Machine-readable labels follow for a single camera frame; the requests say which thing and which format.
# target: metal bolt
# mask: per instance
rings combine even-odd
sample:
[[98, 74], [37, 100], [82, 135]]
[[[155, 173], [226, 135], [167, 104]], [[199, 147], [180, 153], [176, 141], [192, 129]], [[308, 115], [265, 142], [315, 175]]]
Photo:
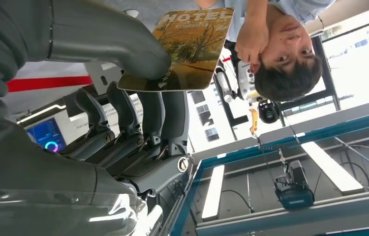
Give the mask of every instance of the metal bolt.
[[226, 94], [226, 95], [224, 95], [224, 100], [225, 100], [225, 102], [230, 103], [230, 102], [232, 102], [232, 96], [229, 95], [229, 94]]
[[187, 170], [188, 165], [189, 165], [188, 159], [182, 156], [177, 162], [177, 169], [179, 170], [179, 172], [184, 173]]

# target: black camera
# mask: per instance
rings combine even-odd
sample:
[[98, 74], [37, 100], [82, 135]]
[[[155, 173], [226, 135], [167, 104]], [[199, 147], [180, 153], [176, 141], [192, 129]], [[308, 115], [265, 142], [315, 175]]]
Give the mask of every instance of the black camera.
[[260, 119], [266, 124], [274, 123], [280, 118], [278, 104], [268, 99], [258, 102], [258, 113]]

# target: monitor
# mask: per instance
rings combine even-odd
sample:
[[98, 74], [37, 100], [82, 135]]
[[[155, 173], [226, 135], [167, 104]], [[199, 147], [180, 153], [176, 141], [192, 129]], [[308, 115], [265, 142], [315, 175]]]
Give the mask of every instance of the monitor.
[[54, 118], [27, 129], [27, 132], [34, 138], [37, 144], [50, 151], [58, 152], [66, 146]]

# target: man's hand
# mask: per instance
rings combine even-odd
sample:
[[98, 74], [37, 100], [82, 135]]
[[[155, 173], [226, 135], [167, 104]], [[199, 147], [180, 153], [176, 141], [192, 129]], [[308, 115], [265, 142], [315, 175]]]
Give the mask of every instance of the man's hand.
[[269, 44], [269, 29], [265, 21], [253, 22], [246, 19], [238, 34], [235, 51], [244, 62], [259, 64], [259, 55]]

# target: fluorescent light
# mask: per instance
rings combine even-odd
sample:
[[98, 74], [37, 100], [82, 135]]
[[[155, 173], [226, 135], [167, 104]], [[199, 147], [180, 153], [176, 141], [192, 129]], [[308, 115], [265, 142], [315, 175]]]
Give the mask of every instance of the fluorescent light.
[[315, 142], [301, 144], [301, 146], [341, 192], [363, 188], [363, 186], [354, 179], [353, 176], [333, 160]]
[[212, 171], [211, 182], [203, 206], [202, 219], [216, 218], [219, 210], [219, 200], [221, 197], [222, 180], [225, 166], [217, 166]]
[[58, 109], [60, 109], [60, 110], [63, 110], [63, 109], [65, 109], [66, 108], [66, 105], [62, 105], [62, 106], [60, 106], [60, 105], [58, 105], [58, 104], [55, 104], [55, 105], [53, 105], [53, 106], [51, 106], [51, 107], [48, 107], [48, 108], [46, 108], [46, 109], [44, 109], [44, 110], [42, 110], [42, 111], [40, 111], [40, 112], [37, 112], [37, 113], [35, 113], [35, 114], [32, 114], [31, 116], [29, 116], [29, 117], [25, 117], [24, 119], [22, 119], [22, 120], [20, 120], [20, 121], [18, 121], [18, 122], [16, 122], [17, 124], [20, 124], [20, 123], [22, 123], [22, 122], [25, 122], [25, 121], [27, 121], [27, 120], [29, 120], [29, 119], [32, 119], [32, 118], [34, 118], [34, 117], [37, 117], [37, 116], [39, 116], [39, 115], [41, 115], [42, 113], [45, 113], [45, 112], [47, 112], [47, 111], [49, 111], [49, 110], [52, 110], [52, 109], [54, 109], [54, 108], [58, 108]]

